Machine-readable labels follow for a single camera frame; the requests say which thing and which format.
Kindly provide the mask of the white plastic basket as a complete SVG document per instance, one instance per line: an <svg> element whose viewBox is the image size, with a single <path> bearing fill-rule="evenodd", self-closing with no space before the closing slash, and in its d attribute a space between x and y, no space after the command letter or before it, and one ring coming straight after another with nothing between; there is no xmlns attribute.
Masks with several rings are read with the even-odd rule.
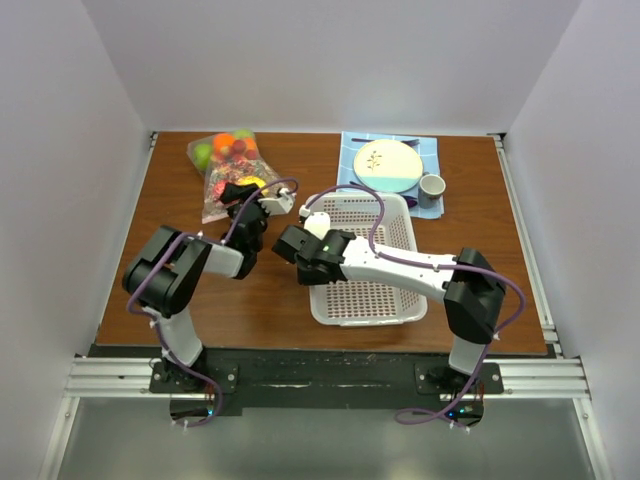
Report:
<svg viewBox="0 0 640 480"><path fill-rule="evenodd" d="M364 191L331 192L313 195L307 206L312 212L330 216L331 228L354 233L368 248L368 235L374 233L378 245L415 252L417 244L405 200L393 193L381 193L379 201ZM311 286L310 309L323 325L371 327L400 325L421 320L428 311L423 295L368 277Z"/></svg>

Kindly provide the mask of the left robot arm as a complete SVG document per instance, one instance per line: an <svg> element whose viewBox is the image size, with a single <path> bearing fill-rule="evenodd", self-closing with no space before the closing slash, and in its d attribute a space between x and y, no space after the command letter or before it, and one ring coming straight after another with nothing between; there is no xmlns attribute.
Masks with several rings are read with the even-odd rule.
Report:
<svg viewBox="0 0 640 480"><path fill-rule="evenodd" d="M150 319L162 356L175 364L171 378L185 392L200 390L207 368L198 362L203 344L195 332L188 305L204 273L243 279L263 248L268 212L256 183L228 183L221 196L232 224L221 240L212 241L172 227L160 227L129 264L122 279L130 294L127 310Z"/></svg>

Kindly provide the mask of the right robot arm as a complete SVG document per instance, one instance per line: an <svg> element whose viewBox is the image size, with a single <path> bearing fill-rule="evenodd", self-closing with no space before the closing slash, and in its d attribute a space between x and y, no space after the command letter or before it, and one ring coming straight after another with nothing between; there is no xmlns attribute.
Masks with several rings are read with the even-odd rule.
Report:
<svg viewBox="0 0 640 480"><path fill-rule="evenodd" d="M496 331L506 280L478 251L464 248L457 255L429 255L337 229L318 238L296 225L285 228L272 251L296 267L298 283L304 286L374 282L442 303L454 336L446 382L459 393L480 382L478 363Z"/></svg>

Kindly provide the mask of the clear zip top bag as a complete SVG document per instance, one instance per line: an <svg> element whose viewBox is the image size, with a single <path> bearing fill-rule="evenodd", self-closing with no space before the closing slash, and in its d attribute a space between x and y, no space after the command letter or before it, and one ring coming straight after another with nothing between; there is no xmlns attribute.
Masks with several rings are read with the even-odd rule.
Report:
<svg viewBox="0 0 640 480"><path fill-rule="evenodd" d="M266 184L276 180L279 175L261 157L255 134L248 129L238 129L231 132L235 137L233 149L228 155L215 153L212 148L212 155L205 171L198 170L193 162L193 148L197 144L205 143L212 146L214 135L195 140L188 144L186 154L204 178L204 200L202 209L202 223L212 223L227 216L226 209L219 201L214 201L211 195L211 188L214 183L224 180L227 183L239 184L238 181L245 176L257 176L263 179Z"/></svg>

